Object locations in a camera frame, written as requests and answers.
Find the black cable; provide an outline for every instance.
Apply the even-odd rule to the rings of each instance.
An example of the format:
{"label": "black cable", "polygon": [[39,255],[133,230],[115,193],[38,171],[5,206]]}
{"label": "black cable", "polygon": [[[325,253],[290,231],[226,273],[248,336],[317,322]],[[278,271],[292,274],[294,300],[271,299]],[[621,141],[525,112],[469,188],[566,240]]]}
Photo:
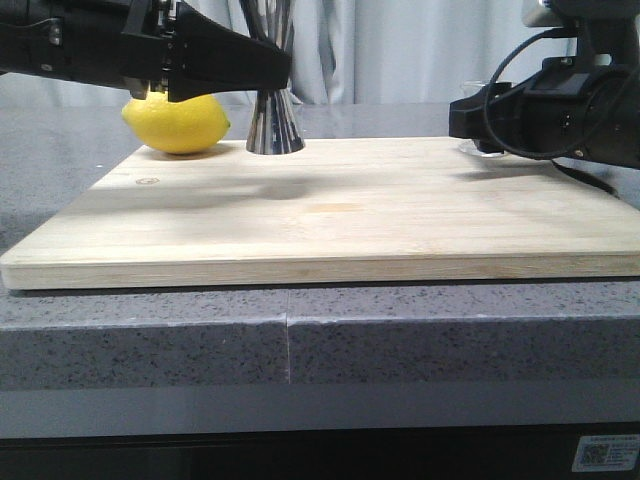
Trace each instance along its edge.
{"label": "black cable", "polygon": [[553,165],[559,172],[575,180],[578,180],[579,182],[599,188],[600,190],[608,193],[611,196],[620,198],[620,194],[613,185],[609,185],[607,182],[605,182],[601,178],[596,177],[595,175],[592,175],[591,173],[577,168],[567,167],[566,165],[562,165],[555,160],[551,160],[551,165]]}
{"label": "black cable", "polygon": [[45,25],[49,25],[54,22],[54,19],[47,18],[45,20],[40,20],[36,23],[31,23],[29,25],[10,25],[7,23],[0,23],[0,35],[11,35],[17,36],[17,38],[30,38],[32,35],[30,33],[36,31],[38,28],[43,27]]}
{"label": "black cable", "polygon": [[568,145],[567,147],[563,148],[562,150],[556,150],[556,151],[544,152],[544,153],[541,153],[541,152],[529,152],[529,151],[526,151],[526,150],[522,150],[522,149],[513,147],[511,145],[508,145],[501,138],[499,138],[498,135],[496,134],[495,130],[493,129],[493,125],[491,124],[491,118],[489,116],[489,108],[491,106],[490,105],[490,102],[491,102],[491,90],[493,90],[493,87],[495,86],[495,84],[497,83],[498,79],[500,78],[500,75],[502,75],[502,73],[509,66],[509,64],[518,55],[520,55],[520,53],[522,53],[523,50],[525,50],[526,48],[528,48],[529,46],[531,46],[533,43],[537,42],[538,40],[542,40],[544,38],[571,38],[571,37],[575,37],[575,36],[576,36],[575,29],[570,29],[570,28],[554,28],[553,30],[546,30],[546,31],[541,32],[541,33],[539,33],[537,35],[534,35],[533,37],[529,38],[525,42],[521,43],[513,52],[511,52],[507,56],[507,58],[505,58],[502,61],[502,63],[500,63],[500,65],[498,66],[498,69],[496,70],[496,72],[493,74],[493,76],[489,80],[489,83],[486,86],[486,95],[485,95],[485,98],[484,98],[482,115],[483,115],[483,118],[484,118],[484,123],[485,123],[485,125],[487,127],[487,131],[488,131],[489,135],[491,136],[493,142],[498,144],[500,146],[500,148],[502,148],[503,150],[506,150],[507,152],[512,153],[514,155],[518,155],[520,157],[531,158],[533,160],[551,160],[553,158],[564,157],[564,156],[567,156],[567,155],[573,153],[574,150],[578,149],[581,145],[583,145],[586,142],[588,142],[596,133],[598,133],[598,131],[602,128],[602,126],[605,124],[605,122],[607,120],[609,120],[609,118],[611,117],[611,115],[613,114],[615,109],[618,107],[618,105],[620,104],[620,102],[624,98],[624,95],[627,93],[629,88],[636,81],[638,75],[640,75],[640,66],[638,66],[630,73],[629,77],[625,80],[625,82],[620,87],[620,90],[618,91],[618,94],[614,97],[613,101],[609,105],[609,108],[607,109],[605,114],[600,118],[600,120],[598,120],[598,122],[596,122],[596,124],[591,128],[591,130],[586,135],[583,135],[582,138],[580,138],[580,140]]}

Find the label sticker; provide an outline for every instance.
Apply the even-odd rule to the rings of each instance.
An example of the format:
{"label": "label sticker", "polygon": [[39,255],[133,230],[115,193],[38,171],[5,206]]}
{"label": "label sticker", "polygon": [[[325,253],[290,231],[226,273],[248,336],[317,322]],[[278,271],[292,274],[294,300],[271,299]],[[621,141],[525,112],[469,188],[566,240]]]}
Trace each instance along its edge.
{"label": "label sticker", "polygon": [[626,472],[633,470],[640,452],[640,435],[580,437],[573,472]]}

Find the wooden cutting board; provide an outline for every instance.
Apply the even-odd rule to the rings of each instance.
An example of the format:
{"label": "wooden cutting board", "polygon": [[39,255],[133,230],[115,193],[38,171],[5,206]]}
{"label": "wooden cutting board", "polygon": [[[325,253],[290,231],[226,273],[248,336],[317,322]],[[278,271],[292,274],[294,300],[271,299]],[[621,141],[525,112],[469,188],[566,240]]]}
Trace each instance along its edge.
{"label": "wooden cutting board", "polygon": [[640,274],[640,212],[450,138],[142,148],[0,260],[10,289]]}

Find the gray granite countertop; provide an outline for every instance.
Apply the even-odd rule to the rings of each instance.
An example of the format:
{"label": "gray granite countertop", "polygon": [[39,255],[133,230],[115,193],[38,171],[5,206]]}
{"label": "gray granite countertop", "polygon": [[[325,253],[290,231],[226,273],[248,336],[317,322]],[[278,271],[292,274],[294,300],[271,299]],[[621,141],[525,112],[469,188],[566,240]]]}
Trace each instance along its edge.
{"label": "gray granite countertop", "polygon": [[[229,138],[242,138],[250,110],[228,112]],[[298,113],[307,138],[446,134],[445,105]],[[139,146],[115,108],[3,110],[0,118],[0,253]],[[640,203],[635,172],[585,168]],[[626,386],[623,407],[611,413],[604,395],[593,411],[640,418],[637,279],[55,292],[0,285],[0,400],[105,388],[594,381]],[[10,413],[0,408],[0,424],[2,415]],[[0,427],[3,434],[16,435]]]}

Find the countertop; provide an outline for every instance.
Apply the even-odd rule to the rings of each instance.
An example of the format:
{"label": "countertop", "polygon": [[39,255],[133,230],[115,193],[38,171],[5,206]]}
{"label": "countertop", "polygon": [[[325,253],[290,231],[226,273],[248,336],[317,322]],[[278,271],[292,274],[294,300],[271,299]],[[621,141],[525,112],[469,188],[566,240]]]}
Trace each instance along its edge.
{"label": "countertop", "polygon": [[[447,130],[446,105],[297,111],[307,138]],[[140,145],[118,108],[0,118],[0,254]],[[578,166],[640,205],[639,172]],[[636,278],[0,286],[0,438],[638,420]]]}

